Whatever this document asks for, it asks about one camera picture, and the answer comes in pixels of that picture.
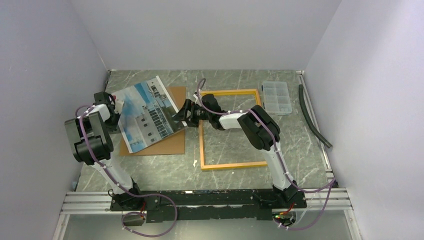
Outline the brown backing board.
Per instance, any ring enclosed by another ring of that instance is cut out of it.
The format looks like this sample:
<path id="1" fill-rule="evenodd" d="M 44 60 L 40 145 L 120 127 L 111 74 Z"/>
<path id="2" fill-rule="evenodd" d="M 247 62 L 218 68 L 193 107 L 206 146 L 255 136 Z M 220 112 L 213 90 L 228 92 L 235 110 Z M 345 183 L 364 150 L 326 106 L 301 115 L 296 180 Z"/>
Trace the brown backing board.
<path id="1" fill-rule="evenodd" d="M 169 94 L 178 108 L 181 108 L 186 99 L 185 86 L 167 87 Z M 182 155 L 185 153 L 185 130 L 181 130 L 141 151 L 130 153 L 123 138 L 121 138 L 119 155 L 122 157 L 157 156 L 157 155 Z"/>

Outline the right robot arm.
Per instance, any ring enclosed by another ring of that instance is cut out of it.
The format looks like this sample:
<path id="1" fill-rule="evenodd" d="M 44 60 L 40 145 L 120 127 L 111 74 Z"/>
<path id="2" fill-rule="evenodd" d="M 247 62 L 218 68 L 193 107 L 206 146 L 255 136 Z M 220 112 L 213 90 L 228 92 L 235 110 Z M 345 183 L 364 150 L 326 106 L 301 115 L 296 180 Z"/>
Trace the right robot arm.
<path id="1" fill-rule="evenodd" d="M 208 121 L 220 131 L 241 129 L 248 142 L 264 156 L 277 205 L 282 208 L 305 206 L 305 195 L 296 188 L 281 153 L 280 127 L 260 105 L 248 110 L 225 111 L 213 94 L 206 94 L 199 103 L 186 99 L 172 119 L 193 128 L 199 127 L 200 121 Z"/>

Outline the yellow picture frame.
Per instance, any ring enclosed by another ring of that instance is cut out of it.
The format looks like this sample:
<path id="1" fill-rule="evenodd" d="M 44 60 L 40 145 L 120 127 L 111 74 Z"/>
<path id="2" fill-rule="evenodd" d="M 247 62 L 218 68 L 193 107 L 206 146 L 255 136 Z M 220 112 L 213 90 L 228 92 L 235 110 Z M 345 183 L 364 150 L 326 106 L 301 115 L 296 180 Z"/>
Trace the yellow picture frame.
<path id="1" fill-rule="evenodd" d="M 239 96 L 239 95 L 253 95 L 257 105 L 261 104 L 261 98 L 257 89 L 233 89 L 233 90 L 200 90 L 201 96 L 213 94 L 214 96 Z M 200 168 L 201 170 L 224 170 L 224 169 L 237 169 L 237 168 L 250 168 L 250 167 L 266 167 L 266 161 L 254 162 L 241 162 L 241 163 L 224 163 L 224 164 L 211 164 L 206 165 L 205 161 L 205 142 L 204 142 L 204 127 L 203 122 L 199 122 L 199 152 L 200 152 Z"/>

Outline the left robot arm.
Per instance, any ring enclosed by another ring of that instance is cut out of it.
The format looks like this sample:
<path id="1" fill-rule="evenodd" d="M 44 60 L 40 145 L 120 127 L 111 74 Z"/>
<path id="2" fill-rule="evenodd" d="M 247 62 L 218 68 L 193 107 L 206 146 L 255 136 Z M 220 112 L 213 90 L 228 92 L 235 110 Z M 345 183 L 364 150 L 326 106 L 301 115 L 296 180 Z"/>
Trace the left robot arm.
<path id="1" fill-rule="evenodd" d="M 117 129 L 120 113 L 114 96 L 107 92 L 94 94 L 94 103 L 81 114 L 64 122 L 67 139 L 77 162 L 97 170 L 108 182 L 112 196 L 130 210 L 143 204 L 143 195 L 135 181 L 113 158 L 114 144 L 110 132 Z"/>

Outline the building photo print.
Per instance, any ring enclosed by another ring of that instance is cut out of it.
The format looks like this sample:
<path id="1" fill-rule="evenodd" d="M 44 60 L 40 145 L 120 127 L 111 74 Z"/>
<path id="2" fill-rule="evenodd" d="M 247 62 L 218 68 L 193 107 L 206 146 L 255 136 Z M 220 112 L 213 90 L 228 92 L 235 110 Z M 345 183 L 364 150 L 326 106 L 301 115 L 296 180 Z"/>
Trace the building photo print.
<path id="1" fill-rule="evenodd" d="M 130 153 L 139 152 L 185 128 L 174 121 L 180 109 L 158 75 L 112 95 L 124 102 L 118 126 Z"/>

